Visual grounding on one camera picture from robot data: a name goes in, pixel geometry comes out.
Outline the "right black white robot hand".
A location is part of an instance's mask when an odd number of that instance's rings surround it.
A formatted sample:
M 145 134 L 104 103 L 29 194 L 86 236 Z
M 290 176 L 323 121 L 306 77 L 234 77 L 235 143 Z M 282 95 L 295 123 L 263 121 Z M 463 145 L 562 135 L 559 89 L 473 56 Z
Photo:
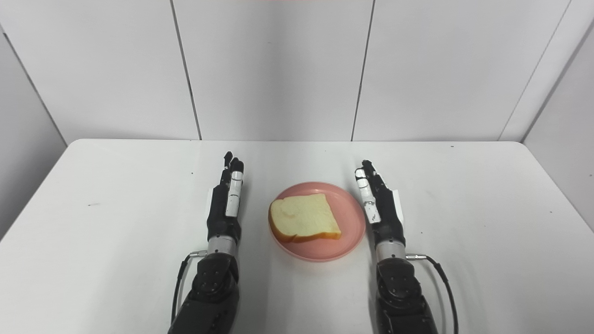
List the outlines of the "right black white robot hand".
M 396 210 L 394 192 L 386 186 L 371 161 L 362 161 L 362 167 L 355 170 L 355 180 L 374 243 L 392 241 L 405 246 L 407 241 Z

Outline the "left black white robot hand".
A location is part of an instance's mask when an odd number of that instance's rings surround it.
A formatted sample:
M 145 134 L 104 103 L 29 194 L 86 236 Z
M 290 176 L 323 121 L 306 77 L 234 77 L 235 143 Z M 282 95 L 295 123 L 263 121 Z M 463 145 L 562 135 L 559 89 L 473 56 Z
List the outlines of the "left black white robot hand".
M 224 169 L 220 182 L 213 188 L 209 216 L 208 236 L 230 237 L 239 243 L 241 227 L 238 220 L 241 190 L 244 177 L 244 163 L 229 151 L 224 156 Z

